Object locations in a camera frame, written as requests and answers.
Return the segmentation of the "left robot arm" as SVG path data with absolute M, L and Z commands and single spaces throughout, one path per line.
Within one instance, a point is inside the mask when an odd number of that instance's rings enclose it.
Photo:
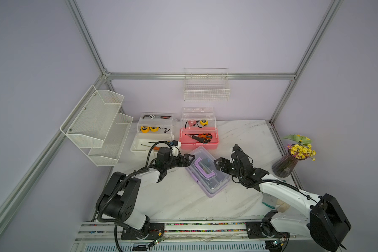
M 144 167 L 130 174 L 114 172 L 96 202 L 96 220 L 122 228 L 120 238 L 146 239 L 152 231 L 163 235 L 160 223 L 136 208 L 140 188 L 157 184 L 173 168 L 187 168 L 195 161 L 193 154 L 181 154 L 179 147 L 168 141 L 155 142 L 149 149 Z

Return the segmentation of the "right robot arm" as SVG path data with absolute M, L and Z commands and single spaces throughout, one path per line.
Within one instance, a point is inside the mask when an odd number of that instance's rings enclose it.
M 217 170 L 238 178 L 245 188 L 277 198 L 298 211 L 297 215 L 288 215 L 271 210 L 261 223 L 265 236 L 292 233 L 311 238 L 330 252 L 345 248 L 342 242 L 351 230 L 351 223 L 334 196 L 309 193 L 253 167 L 238 145 L 234 145 L 231 159 L 218 158 L 214 165 Z

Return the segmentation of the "pink toolbox clear lid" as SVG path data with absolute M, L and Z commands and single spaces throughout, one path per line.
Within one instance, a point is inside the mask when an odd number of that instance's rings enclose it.
M 200 120 L 207 120 L 208 125 L 202 127 Z M 188 134 L 205 134 L 210 133 L 213 138 L 207 144 L 199 143 L 191 139 Z M 194 150 L 198 147 L 204 147 L 207 150 L 215 150 L 219 145 L 218 130 L 216 125 L 216 116 L 212 107 L 187 107 L 182 109 L 181 129 L 179 141 L 183 150 Z

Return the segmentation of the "purple toolbox clear lid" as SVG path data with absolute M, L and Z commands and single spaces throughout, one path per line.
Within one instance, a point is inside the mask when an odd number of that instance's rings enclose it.
M 214 197 L 227 186 L 230 176 L 216 169 L 215 158 L 204 147 L 196 148 L 190 155 L 195 159 L 185 169 L 208 197 Z

